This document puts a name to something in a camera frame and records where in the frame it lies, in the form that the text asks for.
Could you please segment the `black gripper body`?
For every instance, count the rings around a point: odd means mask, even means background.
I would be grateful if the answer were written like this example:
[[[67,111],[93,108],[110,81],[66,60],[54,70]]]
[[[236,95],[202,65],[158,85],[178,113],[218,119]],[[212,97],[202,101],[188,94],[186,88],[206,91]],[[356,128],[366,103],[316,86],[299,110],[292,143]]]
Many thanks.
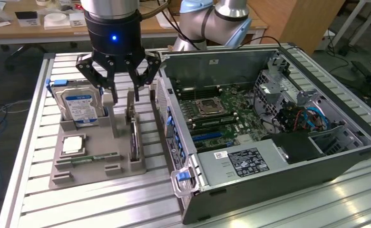
[[[85,12],[93,48],[105,55],[126,57],[142,62],[145,49],[141,41],[141,13],[121,19],[102,19]]]

